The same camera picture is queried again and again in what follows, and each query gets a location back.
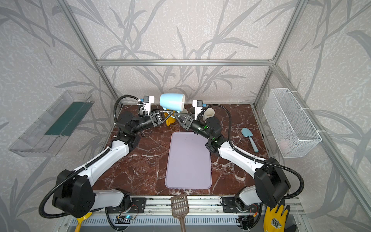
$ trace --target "white mug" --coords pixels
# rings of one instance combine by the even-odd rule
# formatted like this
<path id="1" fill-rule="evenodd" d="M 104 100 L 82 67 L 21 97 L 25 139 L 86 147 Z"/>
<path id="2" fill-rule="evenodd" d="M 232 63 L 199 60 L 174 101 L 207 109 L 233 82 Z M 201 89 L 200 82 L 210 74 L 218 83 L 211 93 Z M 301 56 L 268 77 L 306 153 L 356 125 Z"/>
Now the white mug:
<path id="1" fill-rule="evenodd" d="M 208 108 L 204 113 L 204 121 L 206 121 L 206 119 L 208 118 L 214 117 L 214 115 L 215 115 L 215 110 L 213 108 Z"/>
<path id="2" fill-rule="evenodd" d="M 161 94 L 160 106 L 166 110 L 174 110 L 181 112 L 184 109 L 184 94 L 167 93 Z"/>

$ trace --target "acrylic shelf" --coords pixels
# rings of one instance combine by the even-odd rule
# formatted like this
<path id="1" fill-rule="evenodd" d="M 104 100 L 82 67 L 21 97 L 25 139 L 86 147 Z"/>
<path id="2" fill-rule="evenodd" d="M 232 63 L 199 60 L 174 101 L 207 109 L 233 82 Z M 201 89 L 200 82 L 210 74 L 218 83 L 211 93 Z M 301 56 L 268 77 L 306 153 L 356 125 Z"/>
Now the acrylic shelf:
<path id="1" fill-rule="evenodd" d="M 91 94 L 66 91 L 10 147 L 23 157 L 55 157 L 93 101 Z"/>

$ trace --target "light blue shovel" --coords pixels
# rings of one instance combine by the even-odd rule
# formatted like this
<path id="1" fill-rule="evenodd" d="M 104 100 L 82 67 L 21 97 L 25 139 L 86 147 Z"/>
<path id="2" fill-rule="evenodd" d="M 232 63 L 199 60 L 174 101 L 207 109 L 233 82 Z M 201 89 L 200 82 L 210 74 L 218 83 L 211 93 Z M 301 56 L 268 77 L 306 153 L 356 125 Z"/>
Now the light blue shovel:
<path id="1" fill-rule="evenodd" d="M 251 136 L 253 136 L 253 133 L 247 128 L 242 128 L 241 133 L 242 133 L 243 136 L 249 137 L 251 146 L 253 146 L 254 151 L 259 152 L 259 150 L 257 149 L 257 147 L 254 143 L 254 140 L 251 137 Z"/>

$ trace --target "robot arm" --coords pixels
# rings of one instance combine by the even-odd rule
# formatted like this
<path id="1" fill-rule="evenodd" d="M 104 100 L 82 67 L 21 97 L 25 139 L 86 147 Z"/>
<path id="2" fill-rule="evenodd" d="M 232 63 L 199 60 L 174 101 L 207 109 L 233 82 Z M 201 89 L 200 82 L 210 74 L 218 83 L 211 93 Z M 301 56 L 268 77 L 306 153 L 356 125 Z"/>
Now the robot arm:
<path id="1" fill-rule="evenodd" d="M 138 99 L 138 102 L 144 112 L 143 116 L 135 117 L 131 112 L 121 113 L 120 117 L 115 120 L 120 128 L 119 134 L 112 142 L 111 147 L 107 147 L 89 162 L 73 171 L 64 170 L 58 175 L 56 187 L 46 195 L 40 204 L 39 213 L 42 217 L 57 218 L 70 214 L 80 218 L 89 211 L 104 207 L 122 207 L 123 210 L 128 208 L 129 194 L 126 195 L 116 189 L 92 190 L 92 186 L 108 168 L 136 148 L 141 138 L 138 135 L 140 131 L 157 127 L 173 115 L 172 110 L 151 112 L 151 103 L 154 102 L 152 96 L 144 96 L 143 99 Z M 193 101 L 193 105 L 196 119 L 191 114 L 174 113 L 180 125 L 186 130 L 194 131 L 207 138 L 208 142 L 205 146 L 211 153 L 216 153 L 220 157 L 230 160 L 255 179 L 255 186 L 243 188 L 236 194 L 237 207 L 241 211 L 245 211 L 249 205 L 263 202 L 274 208 L 290 189 L 290 183 L 283 170 L 277 168 L 279 163 L 275 159 L 269 158 L 265 162 L 266 164 L 263 164 L 264 158 L 254 156 L 234 146 L 221 135 L 222 127 L 216 117 L 208 118 L 206 122 L 197 120 L 197 116 L 205 110 L 203 102 Z M 44 211 L 45 203 L 52 194 L 54 194 L 52 205 L 66 213 L 49 215 Z"/>
<path id="2" fill-rule="evenodd" d="M 111 147 L 107 147 L 90 161 L 73 171 L 64 170 L 58 175 L 56 183 L 61 183 L 72 173 L 83 169 L 75 178 L 64 183 L 55 191 L 52 198 L 53 206 L 76 218 L 103 207 L 122 206 L 123 209 L 127 208 L 124 206 L 126 202 L 123 201 L 124 192 L 116 189 L 92 190 L 92 186 L 107 169 L 136 148 L 141 138 L 138 135 L 140 131 L 161 125 L 173 113 L 173 111 L 151 112 L 153 96 L 144 96 L 143 99 L 138 101 L 144 116 L 134 117 L 131 112 L 121 114 L 117 119 L 120 132 L 116 140 L 112 142 Z M 168 117 L 163 117 L 161 114 L 163 112 L 167 112 Z"/>
<path id="3" fill-rule="evenodd" d="M 204 123 L 194 119 L 190 114 L 176 112 L 174 116 L 184 129 L 194 131 L 208 139 L 205 146 L 210 153 L 216 153 L 220 157 L 230 160 L 255 179 L 254 186 L 243 188 L 235 196 L 237 207 L 241 211 L 247 210 L 248 206 L 258 202 L 263 202 L 274 208 L 290 189 L 290 182 L 282 169 L 256 162 L 257 160 L 265 161 L 265 159 L 254 156 L 236 146 L 231 147 L 231 143 L 221 135 L 222 127 L 216 117 L 208 118 Z M 266 161 L 279 164 L 273 158 Z"/>

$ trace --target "wallpaper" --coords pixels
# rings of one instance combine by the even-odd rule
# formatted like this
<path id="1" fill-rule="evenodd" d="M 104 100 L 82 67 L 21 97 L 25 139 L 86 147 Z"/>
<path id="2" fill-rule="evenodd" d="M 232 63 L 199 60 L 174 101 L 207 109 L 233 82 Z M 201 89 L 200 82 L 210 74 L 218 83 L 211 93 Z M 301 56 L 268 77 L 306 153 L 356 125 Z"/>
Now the wallpaper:
<path id="1" fill-rule="evenodd" d="M 279 66 L 371 190 L 371 1 L 308 5 Z"/>
<path id="2" fill-rule="evenodd" d="M 96 155 L 112 127 L 113 97 L 56 2 L 0 2 L 0 231 L 51 231 L 37 209 L 56 176 Z M 21 157 L 9 146 L 66 90 L 95 101 L 56 157 Z M 47 203 L 46 212 L 60 210 Z"/>
<path id="3" fill-rule="evenodd" d="M 284 159 L 263 113 L 263 108 L 272 88 L 283 88 L 273 74 L 263 90 L 256 109 L 263 124 L 263 133 L 271 146 L 270 155 L 280 164 L 300 173 L 305 182 L 300 202 L 314 232 L 366 232 L 371 231 L 371 222 L 333 167 L 321 144 L 318 144 L 302 158 Z M 299 181 L 287 174 L 291 192 L 299 187 Z"/>
<path id="4" fill-rule="evenodd" d="M 233 59 L 271 59 L 296 6 L 296 0 L 68 2 L 99 59 L 225 59 L 235 51 Z"/>
<path id="5" fill-rule="evenodd" d="M 266 66 L 109 66 L 105 72 L 117 93 L 139 98 L 153 95 L 155 102 L 160 101 L 162 93 L 174 92 L 184 93 L 188 103 L 196 99 L 205 103 L 252 103 L 267 69 Z"/>

